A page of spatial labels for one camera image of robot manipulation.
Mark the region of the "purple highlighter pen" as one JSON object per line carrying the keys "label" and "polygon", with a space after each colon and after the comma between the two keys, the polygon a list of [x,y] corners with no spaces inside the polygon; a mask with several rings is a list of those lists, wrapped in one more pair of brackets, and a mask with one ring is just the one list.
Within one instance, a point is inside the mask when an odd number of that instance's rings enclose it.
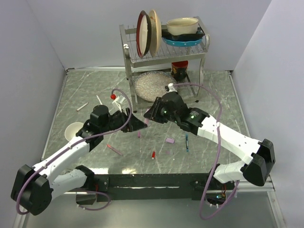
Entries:
{"label": "purple highlighter pen", "polygon": [[147,119],[147,118],[144,118],[144,123],[146,124],[146,125],[148,125],[149,124],[149,119]]}

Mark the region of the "purple highlighter cap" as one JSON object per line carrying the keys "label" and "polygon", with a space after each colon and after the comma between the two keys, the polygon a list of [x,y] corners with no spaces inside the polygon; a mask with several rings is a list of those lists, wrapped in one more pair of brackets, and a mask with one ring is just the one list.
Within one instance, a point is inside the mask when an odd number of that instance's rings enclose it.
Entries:
{"label": "purple highlighter cap", "polygon": [[172,139],[172,138],[166,138],[165,141],[166,141],[167,143],[171,143],[171,144],[175,143],[175,140]]}

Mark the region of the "blue pen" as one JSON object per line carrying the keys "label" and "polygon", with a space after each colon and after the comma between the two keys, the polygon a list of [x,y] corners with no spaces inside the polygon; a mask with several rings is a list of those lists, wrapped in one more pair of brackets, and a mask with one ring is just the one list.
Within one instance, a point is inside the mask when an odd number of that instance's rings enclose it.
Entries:
{"label": "blue pen", "polygon": [[189,152],[189,136],[188,136],[188,134],[185,135],[185,141],[186,141],[186,151]]}

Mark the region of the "clear pen cap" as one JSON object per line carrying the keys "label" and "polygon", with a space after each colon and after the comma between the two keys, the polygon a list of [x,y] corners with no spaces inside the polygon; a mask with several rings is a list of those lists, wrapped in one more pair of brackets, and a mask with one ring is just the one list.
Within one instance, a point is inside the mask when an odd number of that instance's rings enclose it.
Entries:
{"label": "clear pen cap", "polygon": [[86,107],[89,104],[89,102],[83,104],[82,106],[80,106],[79,108],[76,109],[77,112],[79,112],[81,109],[83,109],[84,107]]}

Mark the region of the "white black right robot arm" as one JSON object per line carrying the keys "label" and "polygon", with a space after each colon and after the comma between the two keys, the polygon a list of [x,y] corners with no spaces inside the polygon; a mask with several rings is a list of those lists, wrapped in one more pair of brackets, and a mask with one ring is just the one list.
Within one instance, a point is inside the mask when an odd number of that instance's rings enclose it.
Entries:
{"label": "white black right robot arm", "polygon": [[187,107],[177,92],[157,97],[144,117],[161,124],[176,123],[182,130],[211,140],[240,159],[238,162],[216,165],[214,173],[208,177],[208,184],[213,189],[238,180],[247,180],[262,187],[275,164],[274,145],[270,140],[252,139],[217,122],[199,108]]}

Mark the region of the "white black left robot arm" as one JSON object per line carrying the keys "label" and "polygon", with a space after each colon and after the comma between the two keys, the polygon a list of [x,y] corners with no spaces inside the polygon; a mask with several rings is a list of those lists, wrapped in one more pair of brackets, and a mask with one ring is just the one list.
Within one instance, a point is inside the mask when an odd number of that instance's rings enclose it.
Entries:
{"label": "white black left robot arm", "polygon": [[34,166],[23,165],[18,170],[11,192],[17,212],[38,215],[56,197],[73,189],[96,194],[98,183],[89,168],[80,165],[64,175],[62,171],[91,152],[104,135],[117,131],[130,133],[146,127],[147,124],[135,117],[130,108],[110,114],[107,106],[95,106],[89,119],[69,143]]}

